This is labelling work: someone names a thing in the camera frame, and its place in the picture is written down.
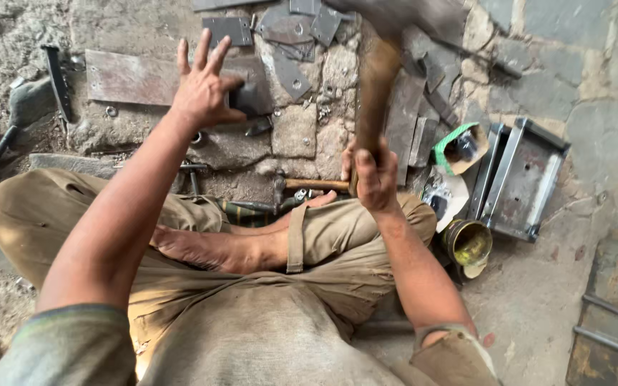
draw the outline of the metal bracket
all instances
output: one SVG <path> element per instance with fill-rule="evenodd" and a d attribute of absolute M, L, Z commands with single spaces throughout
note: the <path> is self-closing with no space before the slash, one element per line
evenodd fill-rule
<path fill-rule="evenodd" d="M 211 48 L 219 45 L 227 35 L 233 47 L 252 45 L 252 32 L 246 17 L 206 17 L 202 18 L 202 27 L 211 30 Z"/>
<path fill-rule="evenodd" d="M 290 94 L 294 102 L 311 89 L 311 83 L 309 83 L 309 80 L 304 76 L 302 71 L 299 70 L 299 67 L 283 56 L 283 54 L 276 51 L 273 54 L 273 62 L 275 74 L 278 76 L 280 84 L 285 88 L 285 91 Z"/>
<path fill-rule="evenodd" d="M 328 47 L 338 31 L 342 14 L 323 5 L 311 25 L 310 34 L 321 44 Z"/>

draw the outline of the metal tray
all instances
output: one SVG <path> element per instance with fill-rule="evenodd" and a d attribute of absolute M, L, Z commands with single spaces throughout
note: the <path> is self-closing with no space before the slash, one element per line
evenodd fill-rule
<path fill-rule="evenodd" d="M 513 128 L 494 124 L 488 141 L 468 218 L 535 242 L 571 144 L 527 118 L 517 118 Z"/>

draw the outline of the bare foot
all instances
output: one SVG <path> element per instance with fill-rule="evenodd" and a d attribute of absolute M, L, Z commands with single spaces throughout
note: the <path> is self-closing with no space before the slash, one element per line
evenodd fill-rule
<path fill-rule="evenodd" d="M 288 261 L 287 232 L 240 236 L 157 225 L 150 245 L 171 259 L 208 271 L 242 275 L 281 268 Z"/>

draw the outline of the hammer head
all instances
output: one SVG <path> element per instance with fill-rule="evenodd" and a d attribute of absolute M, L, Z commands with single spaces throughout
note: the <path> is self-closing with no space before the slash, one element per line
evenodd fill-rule
<path fill-rule="evenodd" d="M 361 13 L 382 39 L 398 38 L 416 25 L 431 38 L 455 42 L 464 33 L 468 10 L 454 0 L 325 0 L 341 12 Z"/>

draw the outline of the metal frame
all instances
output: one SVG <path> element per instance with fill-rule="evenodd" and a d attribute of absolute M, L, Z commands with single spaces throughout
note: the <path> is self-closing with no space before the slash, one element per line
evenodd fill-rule
<path fill-rule="evenodd" d="M 509 139 L 502 155 L 498 159 L 499 136 L 506 133 L 507 130 L 510 131 Z M 533 135 L 531 139 L 525 138 L 525 133 L 527 132 Z M 514 128 L 507 128 L 502 124 L 494 124 L 491 127 L 489 137 L 491 149 L 489 149 L 481 161 L 481 170 L 476 180 L 468 218 L 479 219 L 497 233 L 524 241 L 535 242 L 538 238 L 538 230 L 543 219 L 543 212 L 552 196 L 559 171 L 564 163 L 564 157 L 569 152 L 571 144 L 546 131 L 527 118 L 517 118 Z M 555 152 L 546 161 L 545 173 L 538 186 L 538 195 L 532 201 L 534 204 L 528 214 L 526 227 L 517 229 L 499 223 L 496 220 L 498 212 L 497 202 L 507 185 L 507 178 L 511 167 L 516 161 L 517 150 L 523 141 L 528 140 L 542 142 L 543 145 L 548 145 Z M 496 163 L 497 171 L 492 176 L 491 174 Z"/>

